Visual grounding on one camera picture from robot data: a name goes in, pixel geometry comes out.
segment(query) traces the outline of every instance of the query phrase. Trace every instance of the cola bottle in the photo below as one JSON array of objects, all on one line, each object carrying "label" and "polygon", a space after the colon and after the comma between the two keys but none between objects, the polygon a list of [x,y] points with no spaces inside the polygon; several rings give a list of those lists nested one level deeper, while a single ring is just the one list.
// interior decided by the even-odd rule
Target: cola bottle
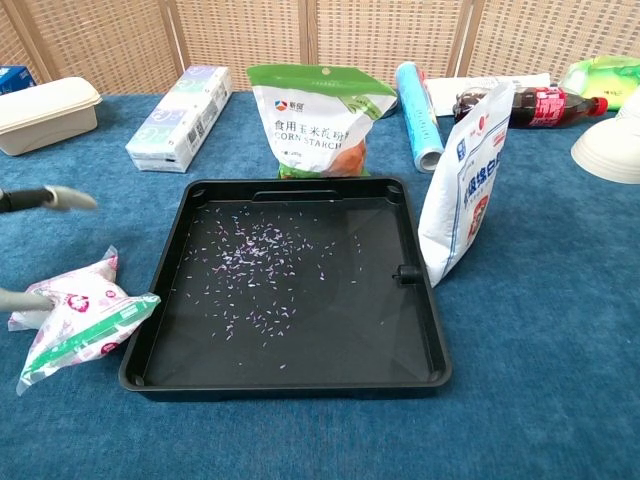
[{"label": "cola bottle", "polygon": [[[471,88],[457,95],[453,116],[457,122],[471,111],[489,92],[486,88]],[[561,127],[582,117],[595,117],[607,111],[607,99],[583,98],[559,87],[530,87],[516,90],[511,109],[510,127]]]}]

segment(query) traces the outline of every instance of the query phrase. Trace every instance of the red bottle label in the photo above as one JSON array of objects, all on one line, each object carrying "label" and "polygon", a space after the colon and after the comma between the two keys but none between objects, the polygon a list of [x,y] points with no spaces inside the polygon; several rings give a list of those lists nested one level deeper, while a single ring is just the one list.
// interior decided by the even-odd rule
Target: red bottle label
[{"label": "red bottle label", "polygon": [[567,94],[556,87],[536,88],[536,113],[529,123],[532,127],[552,127],[557,125],[564,107]]}]

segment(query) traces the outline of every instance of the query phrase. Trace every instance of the woven wicker screen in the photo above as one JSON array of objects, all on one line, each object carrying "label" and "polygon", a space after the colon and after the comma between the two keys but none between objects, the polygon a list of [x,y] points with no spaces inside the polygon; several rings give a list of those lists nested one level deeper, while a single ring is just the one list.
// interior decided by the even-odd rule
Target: woven wicker screen
[{"label": "woven wicker screen", "polygon": [[226,65],[235,90],[250,88],[246,69],[300,63],[296,0],[177,0],[192,65]]},{"label": "woven wicker screen", "polygon": [[178,78],[156,0],[23,0],[59,76],[103,93],[166,92]]},{"label": "woven wicker screen", "polygon": [[318,19],[318,62],[355,65],[395,83],[396,67],[415,61],[445,76],[461,0],[311,0]]},{"label": "woven wicker screen", "polygon": [[460,75],[551,72],[596,55],[640,56],[638,0],[486,0]]},{"label": "woven wicker screen", "polygon": [[42,79],[39,72],[22,46],[18,33],[13,28],[2,5],[0,5],[0,32],[2,32],[0,65],[26,65],[36,83],[40,83]]}]

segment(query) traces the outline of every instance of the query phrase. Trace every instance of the plastic wrap roll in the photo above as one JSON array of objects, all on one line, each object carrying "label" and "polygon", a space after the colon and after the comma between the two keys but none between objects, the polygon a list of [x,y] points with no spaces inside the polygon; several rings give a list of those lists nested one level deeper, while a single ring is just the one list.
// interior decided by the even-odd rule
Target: plastic wrap roll
[{"label": "plastic wrap roll", "polygon": [[413,162],[419,172],[436,168],[444,151],[440,129],[429,92],[423,86],[423,75],[413,62],[404,62],[396,70],[398,94],[407,124]]}]

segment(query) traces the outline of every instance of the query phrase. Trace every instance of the black plastic tray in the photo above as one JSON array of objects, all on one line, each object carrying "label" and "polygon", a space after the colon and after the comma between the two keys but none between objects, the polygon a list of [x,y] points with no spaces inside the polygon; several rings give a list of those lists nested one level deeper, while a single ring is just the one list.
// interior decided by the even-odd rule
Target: black plastic tray
[{"label": "black plastic tray", "polygon": [[424,396],[451,365],[392,178],[199,181],[122,385],[154,400]]}]

